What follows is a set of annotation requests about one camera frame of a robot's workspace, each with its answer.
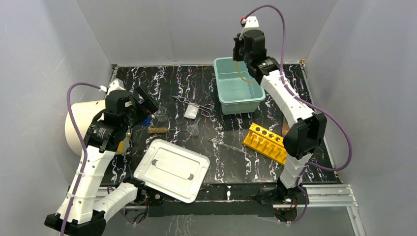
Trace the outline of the clear glass beaker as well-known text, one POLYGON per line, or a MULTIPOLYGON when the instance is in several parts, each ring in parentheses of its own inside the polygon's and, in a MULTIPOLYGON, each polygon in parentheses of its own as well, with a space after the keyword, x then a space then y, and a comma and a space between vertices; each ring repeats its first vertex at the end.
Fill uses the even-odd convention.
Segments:
POLYGON ((166 122, 168 119, 167 109, 165 106, 159 106, 159 109, 154 113, 158 122, 166 122))

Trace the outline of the small clear plastic bag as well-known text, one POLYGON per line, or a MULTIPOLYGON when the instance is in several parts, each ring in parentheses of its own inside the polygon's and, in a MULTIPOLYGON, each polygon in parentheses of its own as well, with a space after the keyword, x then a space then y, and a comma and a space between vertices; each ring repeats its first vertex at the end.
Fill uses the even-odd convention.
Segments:
POLYGON ((199 111, 199 106, 193 103, 189 103, 184 113, 184 117, 188 119, 195 119, 199 111))

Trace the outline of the metal crucible tongs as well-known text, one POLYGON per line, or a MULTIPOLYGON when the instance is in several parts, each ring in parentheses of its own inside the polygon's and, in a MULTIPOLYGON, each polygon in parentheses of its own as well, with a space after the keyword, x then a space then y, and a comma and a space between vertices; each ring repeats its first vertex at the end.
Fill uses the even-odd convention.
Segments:
POLYGON ((199 104, 194 103, 194 102, 191 102, 187 98, 185 98, 183 96, 179 96, 179 95, 172 96, 172 98, 175 99, 175 100, 177 100, 177 101, 179 101, 179 102, 181 102, 181 103, 185 103, 185 104, 188 104, 188 105, 195 106, 196 108, 198 108, 198 110, 201 111, 201 115, 204 116, 204 117, 209 117, 210 116, 210 112, 214 108, 214 105, 213 104, 207 103, 205 105, 199 105, 199 104))

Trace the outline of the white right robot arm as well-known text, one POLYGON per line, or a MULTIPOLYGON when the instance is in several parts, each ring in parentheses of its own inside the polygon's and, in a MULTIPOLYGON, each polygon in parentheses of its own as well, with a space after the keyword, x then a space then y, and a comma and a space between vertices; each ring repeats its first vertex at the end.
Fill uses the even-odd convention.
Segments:
POLYGON ((323 141, 327 118, 314 112, 296 94, 285 77, 283 64, 267 55, 265 40, 259 29, 243 30, 234 37, 233 60, 245 63, 249 75, 270 94, 288 122, 290 129, 283 138, 287 152, 284 169, 276 188, 258 195, 258 201, 264 205, 288 204, 305 192, 302 175, 323 141))

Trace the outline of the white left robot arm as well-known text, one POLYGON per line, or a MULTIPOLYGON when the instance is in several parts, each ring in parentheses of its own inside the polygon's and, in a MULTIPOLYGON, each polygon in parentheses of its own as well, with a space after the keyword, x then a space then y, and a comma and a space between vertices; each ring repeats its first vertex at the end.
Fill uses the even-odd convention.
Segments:
POLYGON ((125 178, 101 200, 96 194, 128 130, 157 112, 158 105, 141 86, 133 91, 103 86, 99 90, 106 93, 105 107, 93 113, 85 134, 68 110, 82 148, 80 162, 63 203, 44 221, 62 236, 100 236, 123 207, 130 202, 140 205, 147 198, 145 183, 135 177, 125 178))

